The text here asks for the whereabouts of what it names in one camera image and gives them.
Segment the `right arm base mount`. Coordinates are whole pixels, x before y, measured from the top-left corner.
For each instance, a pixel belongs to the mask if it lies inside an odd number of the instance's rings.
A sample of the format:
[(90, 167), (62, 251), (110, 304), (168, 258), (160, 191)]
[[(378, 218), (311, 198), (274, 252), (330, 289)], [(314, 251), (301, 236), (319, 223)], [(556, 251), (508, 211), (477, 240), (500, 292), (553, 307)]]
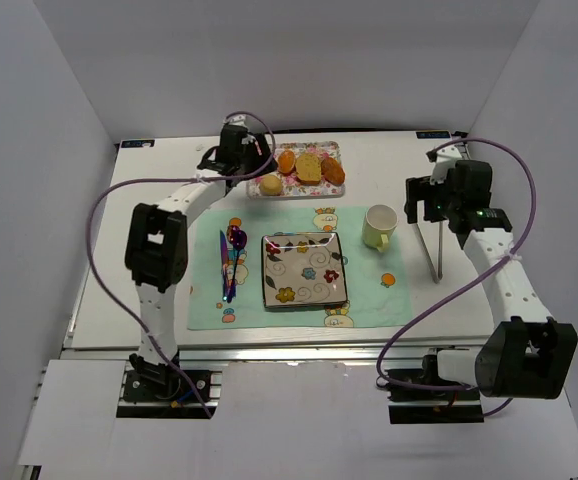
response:
[(421, 366), (391, 368), (390, 380), (405, 386), (376, 379), (376, 387), (388, 393), (389, 421), (392, 425), (476, 424), (484, 422), (479, 393), (458, 390), (457, 382), (443, 380), (438, 375), (434, 351), (422, 357)]

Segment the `yellow bread slice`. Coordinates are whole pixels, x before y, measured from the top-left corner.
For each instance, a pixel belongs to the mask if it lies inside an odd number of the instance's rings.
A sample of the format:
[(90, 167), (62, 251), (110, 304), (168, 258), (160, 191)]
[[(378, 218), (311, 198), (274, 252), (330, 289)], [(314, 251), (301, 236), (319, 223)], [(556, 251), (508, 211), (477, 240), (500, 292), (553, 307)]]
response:
[(321, 182), (321, 160), (314, 153), (303, 153), (296, 159), (296, 178), (301, 184), (317, 185)]

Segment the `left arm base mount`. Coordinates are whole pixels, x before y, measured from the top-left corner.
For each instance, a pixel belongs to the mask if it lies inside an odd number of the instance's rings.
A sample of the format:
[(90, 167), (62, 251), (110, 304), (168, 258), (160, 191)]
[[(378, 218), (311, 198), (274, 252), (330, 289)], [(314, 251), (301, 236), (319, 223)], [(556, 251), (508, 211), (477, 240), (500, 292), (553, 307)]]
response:
[(208, 420), (217, 408), (217, 383), (210, 370), (187, 370), (187, 381), (169, 365), (131, 354), (116, 417), (120, 419)]

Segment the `metal kitchen tongs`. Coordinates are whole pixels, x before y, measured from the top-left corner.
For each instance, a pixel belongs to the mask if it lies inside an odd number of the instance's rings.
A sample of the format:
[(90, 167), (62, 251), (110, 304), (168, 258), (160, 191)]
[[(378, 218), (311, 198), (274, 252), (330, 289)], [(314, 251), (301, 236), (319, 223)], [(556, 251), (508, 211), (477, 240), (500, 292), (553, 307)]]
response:
[(418, 206), (418, 221), (413, 225), (413, 231), (428, 272), (435, 284), (442, 281), (444, 274), (444, 227), (443, 221), (430, 222), (425, 220), (423, 204)]

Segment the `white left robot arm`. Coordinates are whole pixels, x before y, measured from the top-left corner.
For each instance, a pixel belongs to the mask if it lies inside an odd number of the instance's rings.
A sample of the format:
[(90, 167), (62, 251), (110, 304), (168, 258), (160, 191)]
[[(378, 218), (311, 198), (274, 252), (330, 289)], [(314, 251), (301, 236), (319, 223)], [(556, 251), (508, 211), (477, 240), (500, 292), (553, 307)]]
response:
[(132, 213), (125, 266), (140, 302), (141, 342), (130, 364), (156, 375), (178, 362), (174, 299), (188, 266), (188, 228), (244, 180), (275, 170), (275, 140), (253, 132), (243, 112), (229, 116), (219, 143), (203, 154), (193, 180), (155, 204)]

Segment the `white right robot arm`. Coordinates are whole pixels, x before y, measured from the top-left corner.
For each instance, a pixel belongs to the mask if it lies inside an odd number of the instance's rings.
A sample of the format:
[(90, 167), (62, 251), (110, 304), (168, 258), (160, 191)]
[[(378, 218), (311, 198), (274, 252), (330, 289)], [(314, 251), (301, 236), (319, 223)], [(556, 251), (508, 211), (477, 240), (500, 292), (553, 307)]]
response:
[(513, 254), (512, 225), (490, 205), (493, 171), (486, 162), (457, 160), (433, 176), (407, 179), (405, 213), (448, 224), (480, 275), (495, 330), (479, 349), (442, 348), (426, 356), (427, 383), (477, 388), (487, 397), (555, 399), (578, 343), (574, 327), (554, 320)]

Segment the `brown oblong bread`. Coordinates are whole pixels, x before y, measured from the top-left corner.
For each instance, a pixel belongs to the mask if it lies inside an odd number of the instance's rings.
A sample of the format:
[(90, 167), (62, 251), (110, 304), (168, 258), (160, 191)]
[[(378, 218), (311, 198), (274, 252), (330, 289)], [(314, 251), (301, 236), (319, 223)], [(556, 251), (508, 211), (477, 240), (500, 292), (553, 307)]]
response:
[(321, 161), (321, 172), (324, 179), (335, 186), (343, 185), (346, 179), (345, 171), (341, 164), (332, 157), (326, 157)]

